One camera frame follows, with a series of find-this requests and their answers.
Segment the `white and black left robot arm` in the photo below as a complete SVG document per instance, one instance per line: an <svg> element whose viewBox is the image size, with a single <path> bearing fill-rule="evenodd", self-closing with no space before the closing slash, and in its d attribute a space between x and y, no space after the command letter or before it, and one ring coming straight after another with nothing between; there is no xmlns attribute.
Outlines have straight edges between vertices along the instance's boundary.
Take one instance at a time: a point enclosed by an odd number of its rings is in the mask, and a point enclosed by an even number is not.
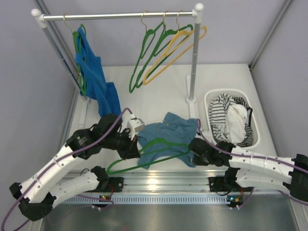
<svg viewBox="0 0 308 231"><path fill-rule="evenodd" d="M121 116L108 114L90 128L75 131L39 172L22 183L10 186L20 212L30 221L37 221L71 197L83 192L106 190L109 176L100 166L72 180L60 181L101 149L115 150L123 159L139 158L137 133L143 128L144 122L134 114L130 114L125 128L122 128Z"/></svg>

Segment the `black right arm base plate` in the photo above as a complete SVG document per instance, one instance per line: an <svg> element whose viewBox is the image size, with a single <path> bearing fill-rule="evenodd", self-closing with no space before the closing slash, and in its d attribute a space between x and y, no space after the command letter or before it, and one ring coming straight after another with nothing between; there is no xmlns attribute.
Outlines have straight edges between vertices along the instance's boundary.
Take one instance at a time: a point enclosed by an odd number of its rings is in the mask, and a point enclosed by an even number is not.
<svg viewBox="0 0 308 231"><path fill-rule="evenodd" d="M208 181L210 191L217 195L226 196L231 192L229 186L224 182L224 177L209 177Z"/></svg>

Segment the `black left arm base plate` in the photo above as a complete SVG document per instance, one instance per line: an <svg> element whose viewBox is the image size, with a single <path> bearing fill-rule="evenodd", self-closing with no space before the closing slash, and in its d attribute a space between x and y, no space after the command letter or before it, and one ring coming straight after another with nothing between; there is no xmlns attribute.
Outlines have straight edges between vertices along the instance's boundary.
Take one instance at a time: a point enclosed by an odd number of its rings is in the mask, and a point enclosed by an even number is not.
<svg viewBox="0 0 308 231"><path fill-rule="evenodd" d="M122 192L124 186L123 177L110 177L104 192L108 193L119 193Z"/></svg>

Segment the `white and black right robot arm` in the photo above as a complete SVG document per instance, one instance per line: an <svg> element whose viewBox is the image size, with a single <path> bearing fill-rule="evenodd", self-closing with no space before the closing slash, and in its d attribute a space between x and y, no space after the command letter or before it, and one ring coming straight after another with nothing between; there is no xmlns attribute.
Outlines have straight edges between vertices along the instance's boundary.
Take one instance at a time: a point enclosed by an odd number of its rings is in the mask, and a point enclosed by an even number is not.
<svg viewBox="0 0 308 231"><path fill-rule="evenodd" d="M308 201L308 157L266 156L245 150L232 143L220 141L216 145L194 138L189 150L196 165L225 166L224 184L230 191L256 188L281 191L298 201Z"/></svg>

